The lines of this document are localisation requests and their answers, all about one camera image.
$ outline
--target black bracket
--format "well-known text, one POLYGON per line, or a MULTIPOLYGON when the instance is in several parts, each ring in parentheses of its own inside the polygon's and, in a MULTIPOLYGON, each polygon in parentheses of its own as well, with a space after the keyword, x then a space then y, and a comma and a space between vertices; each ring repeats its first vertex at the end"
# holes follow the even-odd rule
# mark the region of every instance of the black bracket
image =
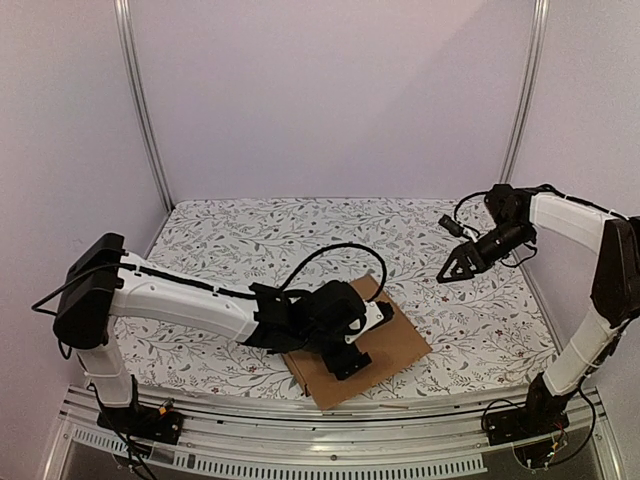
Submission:
POLYGON ((96 393, 100 415, 98 426, 113 430, 124 436, 145 438, 154 442, 177 445, 182 433, 184 415, 171 410, 173 400, 162 407, 148 407, 138 401, 138 382, 131 376, 132 399, 128 407, 105 406, 96 393))

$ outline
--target table surface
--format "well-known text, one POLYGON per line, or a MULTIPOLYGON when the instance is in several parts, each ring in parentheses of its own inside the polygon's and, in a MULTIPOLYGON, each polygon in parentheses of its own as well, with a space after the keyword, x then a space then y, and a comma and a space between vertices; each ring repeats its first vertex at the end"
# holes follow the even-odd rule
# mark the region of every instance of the table surface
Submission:
MULTIPOLYGON (((410 199, 245 199, 177 205, 149 260, 227 285, 279 285, 308 254, 358 242, 386 260, 386 291, 433 347, 410 368, 362 394, 416 398, 527 384, 556 354, 519 269, 497 265, 471 281, 437 284, 459 243, 437 221, 454 201, 410 199)), ((481 203, 461 218, 493 223, 481 203)), ((293 286, 316 288, 380 269, 366 252, 337 250, 314 261, 293 286)), ((186 392, 300 399, 282 358, 194 328, 121 318, 126 366, 144 384, 186 392)))

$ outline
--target metal frame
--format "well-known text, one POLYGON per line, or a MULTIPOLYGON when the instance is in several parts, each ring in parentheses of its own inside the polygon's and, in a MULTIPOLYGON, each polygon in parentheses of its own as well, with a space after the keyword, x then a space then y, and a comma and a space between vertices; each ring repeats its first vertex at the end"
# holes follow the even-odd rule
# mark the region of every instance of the metal frame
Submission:
MULTIPOLYGON (((311 401, 185 395, 140 386, 145 404, 159 405, 167 394, 175 396, 176 408, 186 416, 184 430, 176 447, 154 444, 150 464, 216 478, 240 478, 247 475, 244 469, 259 468, 266 469, 270 478, 290 480, 302 480, 305 472, 308 479, 317 480, 320 477, 312 472, 317 475, 319 471, 333 480, 365 479, 365 474, 373 471, 388 472, 388 478, 403 480, 447 478, 446 472, 416 475, 422 468, 433 471, 440 465, 449 465, 449 470, 452 465, 463 464, 475 471, 484 469, 483 454, 511 448, 509 444, 489 445, 479 428, 484 409, 496 397, 522 404, 526 387, 389 400, 384 404, 352 401, 321 412, 311 401)), ((595 389, 587 395, 598 415, 593 444, 602 473, 607 479, 623 480, 619 453, 613 448, 615 441, 600 398, 595 389)), ((580 398, 569 402, 567 412, 570 431, 591 422, 591 411, 580 398)), ((123 455, 123 445, 113 433, 96 426, 97 415, 94 394, 70 387, 60 411, 60 427, 50 456, 53 461, 48 463, 45 479, 60 479, 74 441, 123 455)), ((457 478, 462 472, 449 473, 449 478, 457 478)), ((378 473, 377 478, 385 477, 378 473)))
POLYGON ((140 65, 138 63, 138 55, 136 53, 135 41, 133 38, 133 26, 131 24, 131 12, 129 11, 129 0, 114 0, 116 19, 118 22, 118 31, 120 33, 120 44, 122 46, 122 55, 124 64, 129 77, 129 86, 131 87, 131 96, 133 104, 136 108, 136 116, 140 126, 140 133, 144 148, 147 152, 147 160, 153 174, 153 180, 156 183, 162 206, 167 213, 175 207, 171 191, 167 182, 167 177, 160 159, 160 151, 156 142, 153 126, 151 124, 151 116, 147 100, 142 87, 142 77, 140 75, 140 65))
POLYGON ((536 77, 538 75, 538 66, 540 65, 540 58, 542 57, 548 12, 549 0, 536 0, 524 82, 522 84, 522 91, 520 92, 516 118, 509 137, 507 154, 502 165, 502 170, 500 171, 500 183, 509 183, 515 168, 518 151, 520 150, 520 144, 522 143, 522 137, 527 123, 527 116, 529 115, 529 109, 531 107, 531 99, 533 98, 536 77))

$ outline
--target wire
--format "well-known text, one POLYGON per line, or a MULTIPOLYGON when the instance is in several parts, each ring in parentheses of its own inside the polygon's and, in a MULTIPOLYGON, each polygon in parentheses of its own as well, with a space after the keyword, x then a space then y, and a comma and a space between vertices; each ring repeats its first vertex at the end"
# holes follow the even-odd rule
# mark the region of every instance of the wire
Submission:
MULTIPOLYGON (((558 460, 558 461, 555 461, 555 462, 554 462, 554 460, 555 460, 555 458, 556 458, 556 454, 558 453, 558 451, 562 450, 562 447, 561 447, 561 448, 559 448, 559 449, 557 449, 557 450, 556 450, 556 449, 554 449, 553 456, 551 457, 551 460, 546 464, 546 467, 545 467, 545 468, 556 467, 556 466, 558 466, 558 465, 562 465, 563 463, 567 463, 567 462, 571 461, 571 460, 572 460, 572 459, 574 459, 578 454, 580 454, 580 452, 582 452, 582 450, 584 450, 584 448, 585 448, 585 447, 587 446, 587 444, 589 443, 589 440, 591 440, 591 437, 593 436, 593 431, 594 431, 594 430, 595 430, 595 428, 596 428, 596 420, 597 420, 597 418, 598 418, 598 415, 597 415, 597 413, 596 413, 596 407, 595 407, 595 405, 594 405, 594 404, 593 404, 593 402, 589 399, 589 397, 587 397, 587 396, 585 395, 585 393, 582 391, 582 383, 583 383, 583 382, 584 382, 584 378, 580 381, 580 384, 578 385, 577 391, 578 391, 578 393, 580 394, 580 396, 582 397, 582 399, 583 399, 585 402, 587 402, 587 405, 589 405, 589 408, 591 409, 591 426, 590 426, 590 428, 589 428, 589 432, 587 433, 587 436, 586 436, 586 437, 585 437, 585 439, 582 441, 582 443, 580 444, 580 446, 579 446, 579 447, 578 447, 578 448, 577 448, 573 453, 571 453, 570 455, 566 456, 566 457, 565 457, 565 458, 563 458, 562 460, 558 460)), ((499 401, 505 401, 505 402, 507 402, 507 403, 511 403, 511 402, 509 402, 509 401, 507 401, 507 400, 495 400, 494 402, 499 402, 499 401)), ((567 431, 565 431, 565 430, 564 430, 564 428, 562 427, 562 425, 554 424, 554 426, 556 426, 556 427, 561 431, 561 435, 560 435, 560 437, 558 438, 557 442, 559 442, 559 441, 560 441, 560 439, 561 439, 561 438, 563 438, 563 437, 566 437, 566 438, 567 438, 567 441, 568 441, 568 439, 569 439, 569 433, 568 433, 567 431)), ((482 430, 484 430, 484 431, 486 432, 486 430, 485 430, 485 428, 484 428, 484 414, 483 414, 483 428, 482 428, 482 430)), ((519 462, 519 463, 521 463, 521 464, 522 464, 522 466, 523 466, 523 467, 525 467, 527 470, 537 470, 536 468, 529 468, 529 467, 527 467, 527 466, 526 466, 526 464, 527 464, 526 460, 527 460, 527 459, 525 458, 525 459, 524 459, 524 461, 522 461, 522 460, 518 457, 518 455, 516 455, 515 448, 513 449, 513 454, 514 454, 514 456, 516 457, 516 459, 518 460, 518 462, 519 462)), ((541 459, 542 459, 542 458, 544 458, 545 456, 548 456, 548 454, 547 454, 547 455, 544 455, 544 456, 542 456, 542 457, 540 457, 538 460, 541 460, 541 459)))
MULTIPOLYGON (((98 265, 97 267, 93 267, 90 268, 89 270, 85 270, 84 272, 80 273, 79 275, 77 275, 76 277, 73 277, 71 280, 69 280, 68 282, 66 282, 64 285, 56 288, 53 292, 51 292, 49 295, 41 298, 40 300, 38 300, 36 303, 34 303, 33 305, 31 305, 31 310, 33 310, 36 313, 43 313, 45 315, 51 315, 53 317, 57 317, 58 316, 58 312, 54 312, 53 310, 47 310, 45 308, 40 308, 42 305, 44 305, 45 303, 47 303, 48 301, 54 299, 55 297, 57 297, 58 295, 60 295, 62 292, 64 292, 66 289, 68 289, 69 287, 71 287, 74 283, 88 277, 89 275, 99 271, 99 270, 104 270, 106 268, 126 268, 129 270, 133 270, 135 269, 135 265, 131 265, 129 263, 105 263, 104 265, 98 265)), ((62 358, 64 358, 65 360, 69 360, 71 358, 71 355, 73 354, 73 348, 69 347, 67 349, 67 351, 64 350, 64 344, 62 343, 62 340, 58 339, 58 350, 60 350, 60 355, 62 355, 62 358)))
MULTIPOLYGON (((133 454, 133 456, 136 457, 136 459, 138 460, 138 463, 140 463, 140 466, 142 468, 144 468, 144 470, 147 472, 147 474, 149 475, 149 478, 145 477, 144 475, 142 475, 140 472, 138 472, 136 470, 137 467, 133 467, 131 468, 131 471, 133 473, 136 474, 136 476, 138 476, 139 478, 142 478, 143 480, 158 480, 158 477, 155 476, 155 474, 151 471, 151 469, 149 468, 149 465, 147 465, 147 463, 142 459, 142 456, 140 455, 138 448, 136 446, 136 442, 134 442, 133 440, 131 440, 131 435, 127 434, 126 438, 122 435, 122 433, 120 433, 114 426, 113 423, 111 423, 111 420, 109 419, 109 416, 105 413, 104 411, 104 404, 102 403, 102 401, 100 400, 100 397, 98 396, 98 390, 95 388, 95 385, 93 385, 93 391, 96 394, 96 400, 98 402, 98 406, 100 407, 100 411, 102 412, 102 418, 104 418, 106 420, 106 422, 109 424, 109 427, 111 428, 111 430, 118 436, 118 438, 122 441, 122 443, 124 443, 127 446, 127 455, 129 457, 129 461, 132 462, 133 459, 131 457, 131 455, 133 454)), ((139 422, 136 427, 139 427, 141 425, 143 425, 144 422, 139 422)))
POLYGON ((513 265, 509 265, 508 263, 505 263, 504 260, 500 260, 500 263, 507 268, 518 268, 524 262, 526 262, 527 260, 531 260, 533 257, 535 257, 538 254, 538 247, 534 247, 533 245, 530 245, 528 243, 524 243, 523 245, 527 247, 529 250, 531 250, 533 253, 513 265))
POLYGON ((587 444, 589 443, 589 440, 591 440, 591 437, 593 436, 593 431, 596 428, 596 420, 598 418, 598 415, 596 413, 596 407, 593 404, 593 402, 589 399, 589 397, 587 397, 584 392, 582 391, 582 381, 580 382, 580 386, 578 387, 578 393, 580 394, 580 396, 582 397, 582 399, 587 402, 587 404, 589 405, 589 408, 591 409, 591 427, 589 428, 589 433, 587 433, 587 436, 585 437, 585 439, 582 441, 582 443, 580 444, 580 446, 569 456, 563 458, 562 460, 558 460, 557 462, 554 462, 553 464, 549 465, 549 466, 558 466, 558 465, 562 465, 563 463, 568 462, 569 460, 575 458, 582 450, 584 450, 584 447, 587 446, 587 444))
POLYGON ((486 194, 488 194, 488 193, 489 193, 489 192, 485 190, 485 191, 482 191, 482 192, 475 192, 475 193, 472 193, 472 194, 470 194, 470 195, 467 195, 466 197, 463 197, 463 198, 458 202, 458 204, 455 206, 455 208, 453 209, 453 220, 454 220, 456 223, 458 223, 458 224, 462 225, 463 227, 465 227, 465 228, 467 228, 467 229, 471 230, 471 231, 472 231, 472 232, 474 232, 476 235, 480 236, 480 231, 479 231, 477 228, 474 228, 474 227, 472 227, 472 226, 470 226, 470 225, 466 225, 466 224, 464 224, 464 223, 462 223, 461 221, 459 221, 459 220, 458 220, 458 211, 460 210, 460 207, 462 207, 462 205, 463 205, 464 203, 468 202, 468 201, 469 201, 469 200, 471 200, 472 198, 479 197, 480 195, 486 195, 486 194))
POLYGON ((378 260, 378 262, 380 263, 380 267, 382 269, 382 277, 380 279, 378 289, 373 294, 373 296, 369 300, 367 300, 367 302, 373 302, 378 297, 378 295, 380 295, 380 293, 384 289, 385 283, 387 282, 387 264, 385 263, 384 259, 380 256, 378 252, 376 252, 374 249, 370 247, 367 247, 366 245, 361 245, 359 243, 336 243, 334 245, 329 245, 327 247, 323 247, 319 250, 316 250, 315 252, 313 252, 311 255, 309 255, 307 258, 305 258, 302 262, 298 264, 295 270, 291 272, 289 277, 287 277, 287 279, 284 281, 284 283, 279 288, 279 290, 281 292, 284 292, 285 289, 291 284, 293 279, 298 276, 298 274, 304 269, 304 267, 307 266, 309 262, 319 257, 320 255, 325 254, 326 252, 329 252, 331 250, 337 250, 338 248, 353 248, 356 250, 364 250, 365 252, 373 255, 376 258, 376 260, 378 260))
POLYGON ((64 351, 64 344, 60 339, 58 339, 58 350, 60 350, 60 355, 62 355, 62 358, 64 358, 65 360, 69 360, 71 358, 71 354, 73 353, 73 348, 71 347, 69 347, 66 352, 64 351))
POLYGON ((49 300, 57 297, 58 295, 60 295, 62 292, 64 292, 66 289, 68 289, 71 285, 73 285, 74 283, 79 282, 80 280, 83 280, 85 278, 87 278, 89 275, 100 271, 100 270, 104 270, 106 268, 126 268, 127 270, 135 270, 136 266, 132 265, 130 263, 105 263, 104 265, 98 265, 97 267, 93 267, 90 268, 88 270, 85 270, 84 272, 78 274, 77 276, 73 277, 71 280, 69 280, 68 282, 66 282, 64 285, 56 288, 53 292, 51 292, 49 295, 41 298, 40 300, 38 300, 36 303, 34 303, 33 305, 31 305, 31 310, 33 310, 36 313, 44 313, 46 315, 53 315, 54 317, 58 315, 57 312, 53 312, 51 310, 45 310, 43 308, 40 308, 42 305, 44 305, 45 303, 47 303, 49 300))

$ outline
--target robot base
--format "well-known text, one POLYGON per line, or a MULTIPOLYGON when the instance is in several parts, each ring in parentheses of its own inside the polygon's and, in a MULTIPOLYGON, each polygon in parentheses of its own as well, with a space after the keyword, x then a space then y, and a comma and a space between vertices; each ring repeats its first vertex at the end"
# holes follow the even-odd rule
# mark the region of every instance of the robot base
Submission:
POLYGON ((556 423, 562 428, 567 428, 569 426, 567 414, 557 415, 554 423, 533 422, 526 412, 517 409, 487 414, 482 428, 487 432, 489 445, 494 446, 555 432, 558 430, 556 423))
MULTIPOLYGON (((142 406, 142 409, 147 410, 143 413, 144 417, 148 418, 154 414, 157 415, 158 410, 156 408, 142 406)), ((109 430, 117 429, 117 431, 123 435, 145 438, 153 442, 177 445, 180 434, 182 433, 184 416, 178 412, 167 412, 161 418, 145 422, 139 426, 121 425, 118 427, 114 425, 114 422, 115 420, 113 419, 107 419, 104 413, 100 413, 98 416, 99 427, 109 430)))

